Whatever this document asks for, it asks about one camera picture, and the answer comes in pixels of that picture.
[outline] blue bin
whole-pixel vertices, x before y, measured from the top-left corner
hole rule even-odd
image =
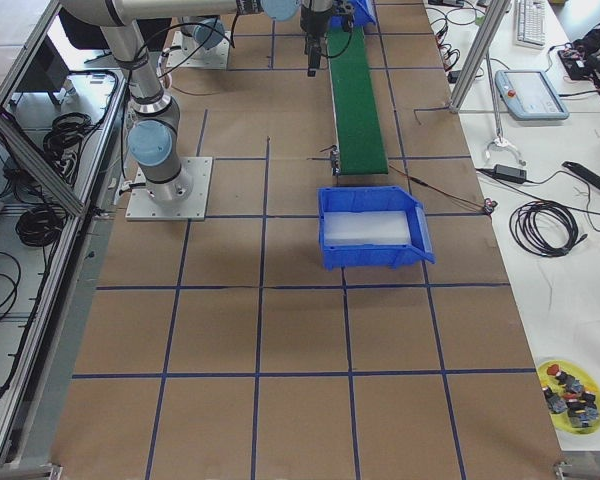
[[[435,263],[422,204],[400,187],[335,187],[318,190],[320,207],[320,248],[325,268],[386,265],[397,268],[421,260]],[[325,245],[326,212],[403,211],[411,244]]]
[[[376,25],[376,17],[373,13],[371,0],[349,0],[355,8],[353,26],[364,27],[367,23]],[[331,28],[341,27],[340,17],[331,18]]]

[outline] white keyboard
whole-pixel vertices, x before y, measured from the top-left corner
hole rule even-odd
[[[525,47],[544,48],[546,0],[514,0],[513,43]]]

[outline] control box with red button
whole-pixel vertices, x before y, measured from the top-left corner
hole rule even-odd
[[[541,70],[499,70],[495,84],[509,113],[519,121],[564,120],[569,111]]]

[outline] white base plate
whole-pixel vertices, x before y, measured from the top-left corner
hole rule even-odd
[[[156,202],[144,188],[131,192],[127,207],[127,220],[204,220],[209,198],[209,184],[213,158],[182,157],[182,168],[193,177],[193,190],[182,200],[170,203]],[[138,169],[136,183],[145,181],[144,174]]]
[[[231,32],[225,32],[225,36],[227,38],[231,38]],[[182,46],[182,33],[176,32],[173,36],[172,47],[181,47]],[[167,59],[167,68],[173,68],[176,65],[179,65],[185,58],[187,58],[184,50],[173,50],[169,53],[169,58]],[[223,40],[211,50],[205,50],[201,48],[198,53],[196,53],[193,57],[185,61],[179,68],[189,67],[189,68],[204,68],[208,70],[226,70],[227,65],[229,64],[229,42],[227,40]]]

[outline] device screen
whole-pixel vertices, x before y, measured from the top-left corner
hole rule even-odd
[[[511,88],[516,91],[516,97],[525,112],[535,114],[562,112],[539,73],[507,72],[507,79]]]

